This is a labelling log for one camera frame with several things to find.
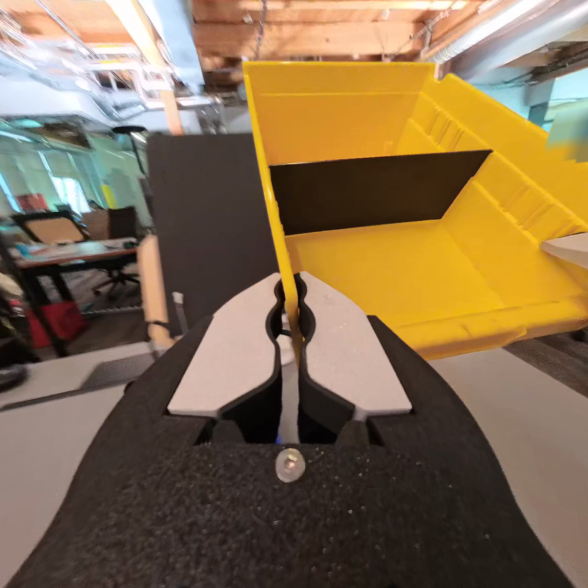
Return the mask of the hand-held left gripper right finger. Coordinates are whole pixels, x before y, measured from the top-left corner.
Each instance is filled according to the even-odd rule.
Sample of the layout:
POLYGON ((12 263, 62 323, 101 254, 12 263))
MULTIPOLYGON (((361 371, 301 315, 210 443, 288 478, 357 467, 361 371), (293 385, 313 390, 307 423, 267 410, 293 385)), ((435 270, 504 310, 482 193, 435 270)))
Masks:
POLYGON ((307 271, 298 273, 298 431, 334 443, 351 421, 406 415, 412 404, 368 316, 307 271))

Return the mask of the wooden desk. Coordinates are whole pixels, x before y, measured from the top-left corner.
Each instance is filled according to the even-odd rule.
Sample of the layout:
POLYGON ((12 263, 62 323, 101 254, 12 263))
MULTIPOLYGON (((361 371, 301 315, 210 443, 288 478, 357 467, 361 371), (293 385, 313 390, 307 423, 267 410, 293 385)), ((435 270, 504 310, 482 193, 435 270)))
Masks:
MULTIPOLYGON (((65 281, 65 275, 101 271, 105 262, 111 258, 136 253, 137 269, 138 246, 125 251, 119 240, 89 240, 86 242, 61 245, 18 246, 19 256, 13 261, 18 278, 29 308, 39 319, 49 336, 50 347, 56 357, 68 356, 68 343, 55 335, 43 311, 43 305, 71 300, 75 298, 65 281)), ((81 311, 87 318, 99 314, 130 313, 140 310, 139 306, 115 307, 102 311, 81 311)))

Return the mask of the black bin divider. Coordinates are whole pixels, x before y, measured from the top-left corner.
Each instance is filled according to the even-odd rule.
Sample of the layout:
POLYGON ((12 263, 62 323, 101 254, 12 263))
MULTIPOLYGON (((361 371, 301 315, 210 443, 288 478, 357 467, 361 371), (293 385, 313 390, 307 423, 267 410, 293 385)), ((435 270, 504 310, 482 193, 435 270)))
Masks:
POLYGON ((286 236, 437 221, 489 149, 270 166, 286 236))

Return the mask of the red storage box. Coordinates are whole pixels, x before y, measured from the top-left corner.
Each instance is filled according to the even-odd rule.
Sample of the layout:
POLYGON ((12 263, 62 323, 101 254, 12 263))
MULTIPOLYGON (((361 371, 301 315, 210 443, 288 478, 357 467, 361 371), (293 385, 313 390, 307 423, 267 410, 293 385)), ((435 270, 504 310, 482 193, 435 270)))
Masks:
MULTIPOLYGON (((65 342, 74 340, 89 326, 89 321, 82 315, 77 303, 71 300, 43 305, 42 311, 55 335, 65 342)), ((49 336, 30 308, 26 309, 25 317, 32 348, 49 347, 52 344, 49 336)))

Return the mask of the black office chair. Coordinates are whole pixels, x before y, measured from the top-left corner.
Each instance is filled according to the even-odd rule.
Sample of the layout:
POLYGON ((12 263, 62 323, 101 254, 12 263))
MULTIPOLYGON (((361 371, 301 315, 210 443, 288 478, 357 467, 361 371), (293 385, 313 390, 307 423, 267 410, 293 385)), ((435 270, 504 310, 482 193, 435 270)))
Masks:
MULTIPOLYGON (((99 214, 106 218, 106 233, 97 233, 89 230, 93 240, 119 240, 125 251, 136 249, 142 237, 142 229, 139 223, 136 209, 132 206, 120 209, 101 209, 99 214)), ((127 283, 139 284, 138 273, 130 273, 128 266, 136 266, 136 253, 111 258, 105 262, 101 271, 107 275, 107 280, 98 283, 92 292, 95 296, 101 294, 108 287, 107 298, 112 300, 114 290, 118 285, 127 283)))

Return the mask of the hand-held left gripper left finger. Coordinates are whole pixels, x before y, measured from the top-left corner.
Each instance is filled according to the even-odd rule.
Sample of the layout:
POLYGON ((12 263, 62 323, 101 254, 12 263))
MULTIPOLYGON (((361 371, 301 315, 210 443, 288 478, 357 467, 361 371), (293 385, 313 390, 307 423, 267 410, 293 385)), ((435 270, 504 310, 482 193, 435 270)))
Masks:
POLYGON ((273 273, 213 315, 168 403, 173 416, 234 422, 247 443, 275 443, 282 414, 283 288, 273 273))

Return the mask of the yellow plastic bin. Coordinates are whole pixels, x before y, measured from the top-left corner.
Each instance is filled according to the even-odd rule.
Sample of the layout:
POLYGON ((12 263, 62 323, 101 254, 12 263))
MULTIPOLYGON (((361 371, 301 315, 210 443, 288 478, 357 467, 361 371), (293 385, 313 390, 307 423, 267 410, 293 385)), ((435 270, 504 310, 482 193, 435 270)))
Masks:
POLYGON ((587 164, 431 63, 247 62, 254 146, 290 316, 307 271, 425 359, 587 325, 587 269, 541 250, 587 233, 587 164), (270 166, 492 153, 440 220, 286 236, 270 166))

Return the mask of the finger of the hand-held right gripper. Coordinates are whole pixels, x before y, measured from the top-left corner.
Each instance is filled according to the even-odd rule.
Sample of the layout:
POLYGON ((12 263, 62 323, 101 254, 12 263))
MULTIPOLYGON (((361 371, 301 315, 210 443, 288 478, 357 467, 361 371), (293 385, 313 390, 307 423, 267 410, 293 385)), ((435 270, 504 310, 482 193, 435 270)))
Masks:
POLYGON ((545 240, 540 248, 563 261, 587 268, 587 233, 545 240))

